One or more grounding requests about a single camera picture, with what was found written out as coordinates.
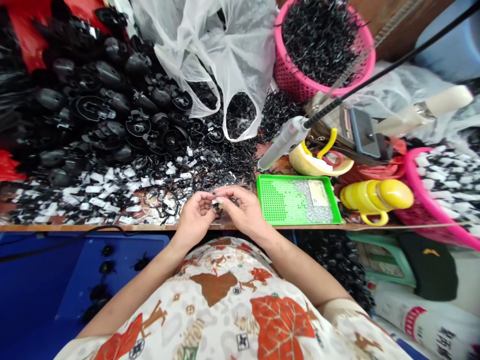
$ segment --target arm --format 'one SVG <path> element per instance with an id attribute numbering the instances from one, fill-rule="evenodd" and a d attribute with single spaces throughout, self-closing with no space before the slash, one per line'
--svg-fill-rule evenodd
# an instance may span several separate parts
<path id="1" fill-rule="evenodd" d="M 77 339 L 112 335 L 172 276 L 189 251 L 175 236 L 137 276 L 107 302 L 78 334 Z"/>
<path id="2" fill-rule="evenodd" d="M 299 288 L 322 313 L 323 305 L 335 299 L 352 300 L 342 285 L 318 262 L 283 237 L 270 224 L 252 238 L 270 257 L 285 280 Z"/>
<path id="3" fill-rule="evenodd" d="M 320 312 L 331 300 L 353 301 L 327 270 L 265 221 L 255 194 L 239 186 L 219 187 L 214 193 L 235 226 L 266 251 L 285 280 L 297 286 Z M 239 207 L 231 197 L 238 199 Z"/>
<path id="4" fill-rule="evenodd" d="M 203 239 L 217 214 L 210 208 L 215 196 L 196 192 L 184 205 L 178 229 L 168 245 L 98 312 L 77 339 L 115 333 L 180 265 Z"/>

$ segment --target green stool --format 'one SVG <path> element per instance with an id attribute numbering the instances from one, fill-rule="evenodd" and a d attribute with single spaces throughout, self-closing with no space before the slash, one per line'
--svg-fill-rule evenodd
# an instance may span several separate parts
<path id="1" fill-rule="evenodd" d="M 357 242 L 358 257 L 367 276 L 417 287 L 414 273 L 395 235 L 370 235 L 347 231 Z"/>

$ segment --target pink basket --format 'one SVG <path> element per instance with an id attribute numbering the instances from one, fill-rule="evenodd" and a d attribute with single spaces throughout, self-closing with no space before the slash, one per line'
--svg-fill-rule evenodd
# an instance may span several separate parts
<path id="1" fill-rule="evenodd" d="M 280 89 L 282 89 L 289 98 L 297 101 L 304 102 L 308 101 L 315 96 L 317 92 L 327 93 L 330 88 L 328 86 L 321 85 L 307 76 L 305 76 L 292 62 L 290 56 L 287 54 L 285 49 L 284 40 L 282 38 L 282 27 L 281 24 L 284 22 L 287 12 L 290 10 L 292 3 L 297 0 L 288 0 L 281 7 L 280 13 L 276 18 L 276 27 L 275 27 L 275 54 L 276 60 L 273 67 L 273 76 L 275 77 L 276 83 Z M 352 13 L 355 12 L 354 8 L 349 6 L 348 8 Z M 368 26 L 365 22 L 358 16 L 358 23 L 361 26 L 358 31 L 358 36 L 355 40 L 355 48 L 360 51 L 363 48 L 373 48 L 374 39 Z M 368 80 L 373 72 L 375 67 L 375 49 L 370 53 L 365 63 L 359 66 L 358 75 L 359 78 L 354 80 L 349 87 L 338 88 L 333 92 L 334 96 L 342 96 L 348 93 L 350 90 L 355 88 L 357 85 Z"/>
<path id="2" fill-rule="evenodd" d="M 410 150 L 404 158 L 405 176 L 401 179 L 413 191 L 415 202 L 412 207 L 395 210 L 395 214 L 405 225 L 456 224 L 430 196 L 417 172 L 415 158 L 432 150 L 431 147 L 419 147 Z M 444 227 L 414 228 L 417 234 L 437 242 L 472 248 L 480 251 L 480 239 L 476 238 L 460 225 Z"/>

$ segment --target work table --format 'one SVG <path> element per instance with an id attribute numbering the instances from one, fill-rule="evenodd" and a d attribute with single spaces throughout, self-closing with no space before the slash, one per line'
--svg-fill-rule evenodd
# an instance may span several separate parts
<path id="1" fill-rule="evenodd" d="M 259 145 L 257 156 L 261 156 L 267 149 L 268 145 Z M 296 175 L 293 171 L 292 166 L 290 165 L 288 156 L 282 156 L 277 162 L 275 162 L 272 167 L 270 168 L 271 171 L 274 171 L 276 174 L 283 174 L 283 175 Z M 14 210 L 17 206 L 15 203 L 7 203 L 6 200 L 12 198 L 12 193 L 15 192 L 15 188 L 13 186 L 3 186 L 0 191 L 0 217 L 11 210 Z M 144 198 L 144 190 L 139 190 L 135 193 L 136 196 L 139 196 L 140 199 Z M 149 219 L 158 218 L 158 214 L 156 211 L 151 211 L 150 215 L 148 216 Z M 0 232 L 82 232 L 87 231 L 93 228 L 98 227 L 100 224 L 79 224 L 79 225 L 71 225 L 71 224 L 64 224 L 64 218 L 61 216 L 52 216 L 50 218 L 49 223 L 39 223 L 39 224 L 13 224 L 7 223 L 2 224 L 0 222 Z M 337 229 L 337 230 L 351 230 L 351 231 L 358 231 L 358 230 L 366 230 L 366 229 L 380 229 L 379 227 L 370 226 L 364 223 L 358 223 L 358 220 L 354 222 L 353 218 L 344 219 L 343 224 L 313 224 L 313 225 L 292 225 L 292 226 L 275 226 L 276 229 L 288 230 L 288 229 L 303 229 L 303 230 L 326 230 L 326 229 Z M 177 229 L 177 224 L 137 224 L 137 225 L 127 225 L 127 224 L 119 224 L 116 223 L 115 225 L 120 226 L 125 231 L 174 231 Z M 232 222 L 232 219 L 228 216 L 228 214 L 223 213 L 219 220 L 215 220 L 214 223 L 210 225 L 210 230 L 236 230 L 235 225 Z"/>

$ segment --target floral dress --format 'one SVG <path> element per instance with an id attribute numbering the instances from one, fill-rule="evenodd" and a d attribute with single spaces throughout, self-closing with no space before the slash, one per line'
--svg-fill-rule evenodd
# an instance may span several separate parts
<path id="1" fill-rule="evenodd" d="M 55 360 L 410 359 L 355 302 L 323 316 L 256 246 L 221 237 L 189 253 L 110 337 L 70 341 Z"/>

